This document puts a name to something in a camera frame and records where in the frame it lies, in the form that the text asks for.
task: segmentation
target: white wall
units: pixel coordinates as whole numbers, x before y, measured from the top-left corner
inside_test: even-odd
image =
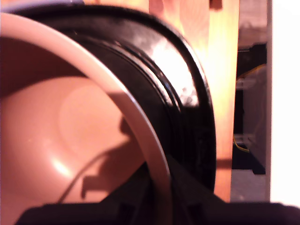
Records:
[[[270,21],[270,201],[300,207],[300,1],[269,0]]]

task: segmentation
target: wooden plank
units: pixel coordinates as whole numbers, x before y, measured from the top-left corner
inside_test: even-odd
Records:
[[[210,1],[207,79],[215,113],[215,194],[230,200],[239,0]]]
[[[174,26],[191,44],[200,62],[207,56],[208,0],[149,0],[149,13]]]
[[[149,12],[149,0],[92,0],[99,1],[101,5],[120,6],[125,8],[137,9],[142,12]]]

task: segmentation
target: yellow wire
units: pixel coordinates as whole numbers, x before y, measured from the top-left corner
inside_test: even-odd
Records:
[[[238,79],[245,78],[248,74],[250,74],[250,73],[252,73],[252,72],[254,72],[254,71],[259,70],[260,68],[264,67],[265,65],[266,65],[266,64],[261,64],[261,65],[255,67],[255,68],[253,68],[253,69],[251,69],[251,70],[249,70],[249,71],[243,73],[241,76],[238,77]]]
[[[244,151],[244,152],[246,152],[246,153],[250,153],[249,149],[242,148],[241,146],[239,146],[239,145],[236,143],[235,138],[234,138],[234,135],[233,135],[233,142],[234,142],[235,146],[236,146],[239,150]]]
[[[255,68],[253,68],[253,69],[251,69],[251,70],[249,70],[249,71],[243,73],[241,76],[239,76],[238,79],[245,78],[245,77],[248,76],[250,73],[259,70],[260,68],[264,67],[265,65],[266,65],[266,64],[261,64],[261,65],[255,67]],[[234,142],[235,146],[236,146],[239,150],[244,151],[244,152],[246,152],[246,153],[250,153],[249,149],[242,148],[241,146],[239,146],[239,145],[236,143],[235,138],[234,138],[234,135],[233,135],[233,142]]]

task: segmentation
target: wire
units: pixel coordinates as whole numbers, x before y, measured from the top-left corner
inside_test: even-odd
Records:
[[[238,79],[245,78],[245,77],[247,77],[250,73],[253,73],[253,72],[255,72],[255,71],[257,71],[257,70],[259,70],[259,69],[261,69],[261,68],[263,68],[263,67],[265,67],[265,66],[266,66],[266,64],[261,64],[261,65],[255,67],[255,68],[253,68],[253,69],[251,69],[251,70],[249,70],[249,71],[243,73],[242,75],[240,75],[240,76],[238,77]],[[236,143],[235,138],[234,138],[234,135],[233,135],[233,143],[235,144],[235,146],[236,146],[239,150],[244,151],[244,152],[246,152],[246,153],[250,153],[249,149],[242,148],[241,146],[239,146],[239,145]]]
[[[249,149],[242,148],[241,146],[239,146],[239,145],[236,143],[235,138],[234,138],[234,135],[233,135],[233,142],[234,142],[235,146],[236,146],[239,150],[244,151],[244,152],[246,152],[246,153],[250,153]]]
[[[253,69],[251,69],[251,70],[249,70],[249,71],[243,73],[242,75],[240,75],[240,76],[238,77],[238,79],[245,78],[245,77],[248,76],[250,73],[252,73],[252,72],[254,72],[254,71],[257,71],[257,70],[263,68],[265,65],[266,65],[266,64],[261,64],[261,65],[255,67],[255,68],[253,68]]]

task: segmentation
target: glossy black surface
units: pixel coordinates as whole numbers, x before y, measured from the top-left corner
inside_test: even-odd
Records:
[[[214,189],[210,93],[195,54],[175,30],[119,7],[36,7],[16,13],[66,34],[99,58],[136,98],[165,153]]]

